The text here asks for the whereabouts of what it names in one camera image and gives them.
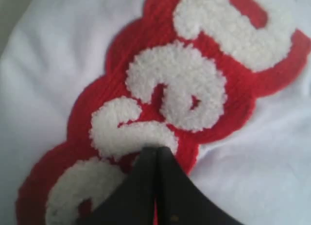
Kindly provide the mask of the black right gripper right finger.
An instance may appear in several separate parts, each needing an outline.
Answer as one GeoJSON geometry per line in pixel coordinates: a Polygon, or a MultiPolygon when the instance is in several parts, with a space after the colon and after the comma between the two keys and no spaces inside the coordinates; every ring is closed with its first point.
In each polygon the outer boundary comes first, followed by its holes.
{"type": "Polygon", "coordinates": [[[159,225],[239,225],[191,182],[167,147],[157,150],[156,211],[159,225]]]}

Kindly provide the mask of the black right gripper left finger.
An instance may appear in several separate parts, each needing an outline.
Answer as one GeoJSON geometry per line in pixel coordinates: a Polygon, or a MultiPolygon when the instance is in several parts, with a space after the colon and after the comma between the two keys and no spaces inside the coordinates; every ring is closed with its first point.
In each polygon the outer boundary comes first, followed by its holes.
{"type": "Polygon", "coordinates": [[[157,149],[146,147],[128,177],[79,225],[152,225],[157,149]]]}

